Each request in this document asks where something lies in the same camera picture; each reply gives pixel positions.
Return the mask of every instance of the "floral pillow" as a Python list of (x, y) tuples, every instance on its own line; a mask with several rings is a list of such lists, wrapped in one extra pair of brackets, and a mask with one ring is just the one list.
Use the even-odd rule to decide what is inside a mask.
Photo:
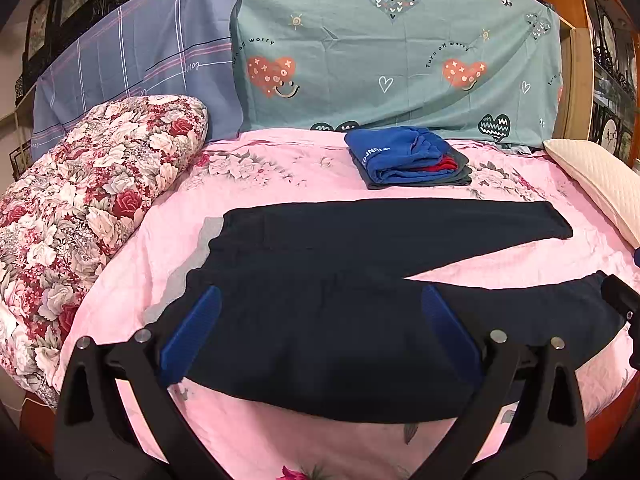
[(0, 200), (0, 365), (54, 406), (78, 306), (202, 146), (207, 109), (164, 95), (97, 105)]

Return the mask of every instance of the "pink bed sheet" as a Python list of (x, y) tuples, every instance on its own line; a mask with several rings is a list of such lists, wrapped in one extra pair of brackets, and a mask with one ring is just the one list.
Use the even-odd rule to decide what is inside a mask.
[[(526, 287), (614, 273), (635, 290), (640, 274), (632, 249), (576, 182), (545, 155), (506, 155), (472, 141), (452, 145), (474, 169), (468, 187), (367, 190), (341, 134), (276, 128), (216, 142), (197, 158), (174, 190), (158, 199), (138, 232), (105, 268), (80, 306), (54, 378), (62, 386), (75, 341), (123, 341), (143, 326), (145, 309), (160, 301), (168, 276), (194, 251), (206, 217), (238, 207), (362, 198), (450, 197), (470, 200), (549, 200), (574, 229), (569, 240), (542, 240), (478, 256), (415, 279), (487, 288)], [(587, 418), (612, 402), (634, 375), (626, 327), (578, 371)], [(119, 384), (143, 448), (162, 458), (127, 383)], [(420, 424), (408, 444), (397, 424), (353, 424), (235, 399), (189, 380), (170, 389), (193, 431), (236, 480), (274, 480), (283, 467), (321, 476), (407, 478), (454, 420)], [(508, 428), (506, 406), (478, 458), (494, 453)]]

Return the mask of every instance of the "black heart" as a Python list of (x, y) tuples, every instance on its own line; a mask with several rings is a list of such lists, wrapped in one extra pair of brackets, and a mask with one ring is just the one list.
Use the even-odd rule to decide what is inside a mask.
[(495, 142), (499, 142), (509, 137), (511, 121), (505, 114), (500, 114), (495, 119), (491, 114), (487, 114), (478, 123), (478, 130), (481, 134), (491, 136)]
[(356, 128), (359, 128), (360, 125), (356, 122), (356, 121), (346, 121), (345, 123), (342, 123), (340, 126), (338, 126), (335, 131), (336, 132), (348, 132), (349, 130), (354, 130)]
[(318, 132), (333, 132), (334, 128), (327, 123), (316, 123), (314, 124), (310, 130), (317, 130)]

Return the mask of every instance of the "white wall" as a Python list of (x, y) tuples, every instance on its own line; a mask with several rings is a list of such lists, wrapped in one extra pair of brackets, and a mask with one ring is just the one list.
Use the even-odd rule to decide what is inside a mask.
[[(15, 80), (22, 73), (22, 53), (31, 7), (37, 0), (20, 0), (6, 25), (0, 30), (0, 117), (14, 110)], [(0, 129), (0, 195), (14, 181), (9, 153), (18, 147), (18, 135), (12, 127)], [(24, 392), (0, 370), (0, 400), (3, 404), (19, 407)], [(18, 421), (19, 412), (8, 410)]]

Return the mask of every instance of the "white heart outline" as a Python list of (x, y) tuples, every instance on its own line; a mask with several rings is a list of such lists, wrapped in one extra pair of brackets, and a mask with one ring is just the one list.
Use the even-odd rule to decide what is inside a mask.
[(378, 79), (378, 84), (380, 85), (380, 89), (384, 94), (386, 94), (386, 91), (389, 90), (389, 88), (391, 88), (391, 85), (393, 83), (394, 83), (394, 79), (392, 77), (386, 78), (385, 76), (381, 75), (380, 79)]

